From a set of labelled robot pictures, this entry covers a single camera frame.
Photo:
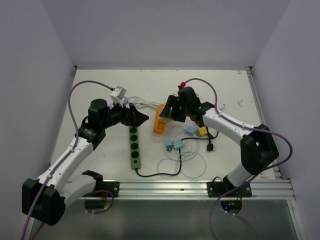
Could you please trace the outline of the light blue usb charger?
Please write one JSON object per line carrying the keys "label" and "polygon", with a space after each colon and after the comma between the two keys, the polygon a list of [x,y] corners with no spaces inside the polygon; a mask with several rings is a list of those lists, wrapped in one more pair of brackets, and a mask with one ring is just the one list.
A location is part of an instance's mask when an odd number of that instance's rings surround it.
{"label": "light blue usb charger", "polygon": [[194,136],[196,134],[196,128],[191,125],[188,125],[185,129],[185,134],[189,136]]}

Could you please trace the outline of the yellow usb charger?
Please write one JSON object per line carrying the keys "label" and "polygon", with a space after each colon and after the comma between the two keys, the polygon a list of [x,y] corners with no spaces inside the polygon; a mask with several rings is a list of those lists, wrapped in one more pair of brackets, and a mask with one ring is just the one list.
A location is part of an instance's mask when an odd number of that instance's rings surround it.
{"label": "yellow usb charger", "polygon": [[207,136],[207,135],[208,135],[207,128],[206,128],[205,126],[199,127],[199,128],[196,130],[196,134],[197,134],[197,136],[199,136],[199,137]]}

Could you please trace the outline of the green power strip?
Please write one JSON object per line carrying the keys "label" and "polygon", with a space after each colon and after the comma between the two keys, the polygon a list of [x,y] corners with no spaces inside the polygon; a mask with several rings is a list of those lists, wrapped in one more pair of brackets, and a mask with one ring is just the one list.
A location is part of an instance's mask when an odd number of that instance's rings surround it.
{"label": "green power strip", "polygon": [[136,127],[128,128],[129,134],[129,150],[130,150],[130,166],[132,170],[141,169],[141,154],[139,144],[139,132]]}

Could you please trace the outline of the beige cube socket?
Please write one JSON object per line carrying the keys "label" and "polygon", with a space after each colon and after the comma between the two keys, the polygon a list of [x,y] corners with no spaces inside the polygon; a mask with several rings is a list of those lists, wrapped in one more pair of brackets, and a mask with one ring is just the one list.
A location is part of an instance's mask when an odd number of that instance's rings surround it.
{"label": "beige cube socket", "polygon": [[170,117],[159,117],[159,121],[167,125],[171,123],[173,119]]}

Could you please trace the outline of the purple usb hub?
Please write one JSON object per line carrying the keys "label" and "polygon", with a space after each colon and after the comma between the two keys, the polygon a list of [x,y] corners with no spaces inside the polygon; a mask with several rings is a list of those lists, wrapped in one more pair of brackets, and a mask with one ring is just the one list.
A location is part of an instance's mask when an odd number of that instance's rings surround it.
{"label": "purple usb hub", "polygon": [[[128,103],[129,103],[129,98],[126,97],[126,96],[124,96],[124,97],[123,97],[123,104],[124,104],[124,105],[127,105]],[[108,105],[108,107],[109,107],[109,108],[113,108],[114,105],[115,105],[115,104],[112,102],[111,104]]]}

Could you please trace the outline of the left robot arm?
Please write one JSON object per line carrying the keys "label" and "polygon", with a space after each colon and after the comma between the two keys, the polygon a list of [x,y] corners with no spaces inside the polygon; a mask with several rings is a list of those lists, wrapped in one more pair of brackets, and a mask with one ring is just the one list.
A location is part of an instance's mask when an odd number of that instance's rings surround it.
{"label": "left robot arm", "polygon": [[67,183],[71,175],[102,142],[106,129],[116,124],[139,127],[149,116],[139,112],[133,103],[128,107],[115,104],[109,108],[104,99],[90,103],[88,115],[81,123],[70,146],[63,155],[36,180],[27,179],[22,185],[22,212],[28,217],[53,226],[66,208],[78,198],[103,193],[102,176],[85,171],[79,180]]}

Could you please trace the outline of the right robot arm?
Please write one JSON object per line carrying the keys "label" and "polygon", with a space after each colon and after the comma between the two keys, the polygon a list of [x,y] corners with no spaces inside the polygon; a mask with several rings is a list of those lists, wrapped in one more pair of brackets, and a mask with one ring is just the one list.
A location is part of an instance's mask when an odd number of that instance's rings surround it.
{"label": "right robot arm", "polygon": [[279,157],[279,151],[269,128],[263,124],[246,129],[245,124],[234,118],[232,123],[223,118],[210,102],[201,102],[194,89],[183,87],[178,96],[169,95],[160,113],[161,118],[184,122],[189,117],[193,122],[217,130],[240,146],[240,164],[226,175],[221,182],[214,183],[213,189],[219,195],[235,196],[241,190],[241,184],[253,176],[259,175]]}

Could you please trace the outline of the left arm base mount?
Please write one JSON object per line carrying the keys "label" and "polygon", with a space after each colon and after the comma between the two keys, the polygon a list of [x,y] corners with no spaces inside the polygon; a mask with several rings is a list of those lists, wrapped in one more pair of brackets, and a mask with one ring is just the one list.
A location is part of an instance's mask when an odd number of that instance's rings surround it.
{"label": "left arm base mount", "polygon": [[[113,194],[113,196],[115,198],[117,198],[119,196],[119,190],[120,190],[120,183],[118,181],[104,181],[102,186],[99,189],[96,189],[94,191],[100,191],[100,190],[106,190],[109,191]],[[103,193],[103,192],[99,192],[99,193],[87,193],[86,195],[84,195],[85,197],[98,197],[98,198],[106,198],[108,197],[110,194],[109,193]]]}

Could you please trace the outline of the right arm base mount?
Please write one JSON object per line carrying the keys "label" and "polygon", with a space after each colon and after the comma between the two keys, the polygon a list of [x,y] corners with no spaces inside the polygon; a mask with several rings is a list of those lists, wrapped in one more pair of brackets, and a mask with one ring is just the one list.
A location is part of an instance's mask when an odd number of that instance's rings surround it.
{"label": "right arm base mount", "polygon": [[226,177],[221,179],[217,176],[213,180],[208,181],[206,183],[206,190],[209,198],[218,198],[228,191],[232,192],[226,195],[226,198],[250,198],[253,196],[249,183],[235,190],[235,187],[231,185]]}

